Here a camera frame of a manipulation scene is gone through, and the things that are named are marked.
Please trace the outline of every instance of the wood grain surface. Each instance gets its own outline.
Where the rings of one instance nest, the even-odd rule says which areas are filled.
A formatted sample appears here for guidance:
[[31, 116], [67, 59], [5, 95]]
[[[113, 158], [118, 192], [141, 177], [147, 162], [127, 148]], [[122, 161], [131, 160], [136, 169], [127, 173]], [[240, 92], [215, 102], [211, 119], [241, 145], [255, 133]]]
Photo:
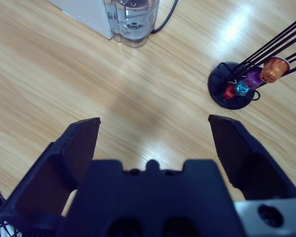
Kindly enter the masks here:
[[[157, 25], [172, 3], [160, 0]], [[47, 0], [0, 0], [0, 190], [8, 196], [70, 123], [100, 117], [95, 159], [125, 169], [213, 159], [243, 199], [219, 164], [209, 114], [240, 120], [296, 185], [296, 73], [238, 111], [207, 90], [215, 65], [241, 62], [295, 20], [296, 1], [179, 0], [161, 32], [129, 48]]]

